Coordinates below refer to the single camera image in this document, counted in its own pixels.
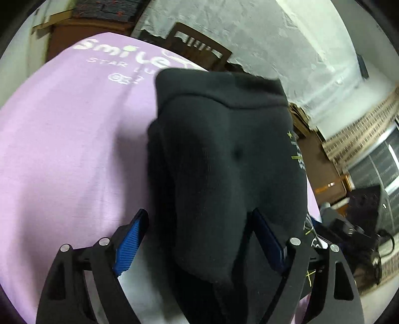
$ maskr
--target silver screw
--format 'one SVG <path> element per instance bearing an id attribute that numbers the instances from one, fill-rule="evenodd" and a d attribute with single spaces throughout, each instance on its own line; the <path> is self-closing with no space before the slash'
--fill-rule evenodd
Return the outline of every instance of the silver screw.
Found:
<path id="1" fill-rule="evenodd" d="M 61 246 L 61 247 L 59 248 L 59 250 L 60 250 L 61 252 L 66 252 L 66 251 L 68 251 L 68 250 L 69 250 L 69 244 L 64 244 L 63 246 Z"/>
<path id="2" fill-rule="evenodd" d="M 335 245 L 335 244 L 331 244 L 331 245 L 330 245 L 330 249 L 331 249 L 331 251 L 333 251 L 333 252 L 339 252 L 339 251 L 340 251 L 339 246 L 338 246 L 338 245 Z"/>
<path id="3" fill-rule="evenodd" d="M 106 246 L 109 244 L 109 238 L 103 237 L 102 239 L 99 240 L 99 245 L 101 246 Z"/>
<path id="4" fill-rule="evenodd" d="M 300 239 L 297 237 L 292 237 L 292 238 L 290 238 L 290 243 L 292 245 L 298 246 L 298 245 L 300 245 Z"/>

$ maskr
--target pink fabric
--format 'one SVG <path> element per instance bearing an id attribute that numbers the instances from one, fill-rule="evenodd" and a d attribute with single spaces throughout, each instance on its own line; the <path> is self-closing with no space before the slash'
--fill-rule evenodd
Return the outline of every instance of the pink fabric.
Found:
<path id="1" fill-rule="evenodd" d="M 28 324 L 62 244 L 90 246 L 139 208 L 151 213 L 146 130 L 163 66 L 199 68 L 133 38 L 96 35 L 45 64 L 0 110 L 0 283 Z"/>

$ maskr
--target window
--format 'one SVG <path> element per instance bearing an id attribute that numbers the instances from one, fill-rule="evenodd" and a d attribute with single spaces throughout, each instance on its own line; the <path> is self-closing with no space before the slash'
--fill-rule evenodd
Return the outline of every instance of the window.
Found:
<path id="1" fill-rule="evenodd" d="M 399 232 L 399 126 L 393 124 L 370 150 L 348 167 L 354 188 L 381 184 L 388 194 L 380 227 Z"/>

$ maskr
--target brick-patterned curtain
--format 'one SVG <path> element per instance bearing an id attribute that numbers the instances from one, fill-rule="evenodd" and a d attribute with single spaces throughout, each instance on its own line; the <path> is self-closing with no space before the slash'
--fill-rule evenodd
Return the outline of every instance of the brick-patterned curtain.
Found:
<path id="1" fill-rule="evenodd" d="M 392 124 L 399 114 L 399 86 L 377 107 L 323 144 L 327 157 L 339 169 L 356 160 Z"/>

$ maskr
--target black fabric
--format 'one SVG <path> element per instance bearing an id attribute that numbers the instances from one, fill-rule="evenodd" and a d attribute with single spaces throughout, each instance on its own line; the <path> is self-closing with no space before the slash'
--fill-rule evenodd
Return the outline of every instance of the black fabric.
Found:
<path id="1" fill-rule="evenodd" d="M 156 90 L 148 172 L 156 225 L 181 272 L 176 280 L 171 267 L 178 301 L 190 323 L 256 324 L 281 277 L 247 216 L 259 208 L 285 246 L 303 231 L 307 211 L 306 174 L 281 84 L 168 69 Z M 201 282 L 207 308 L 194 301 Z"/>

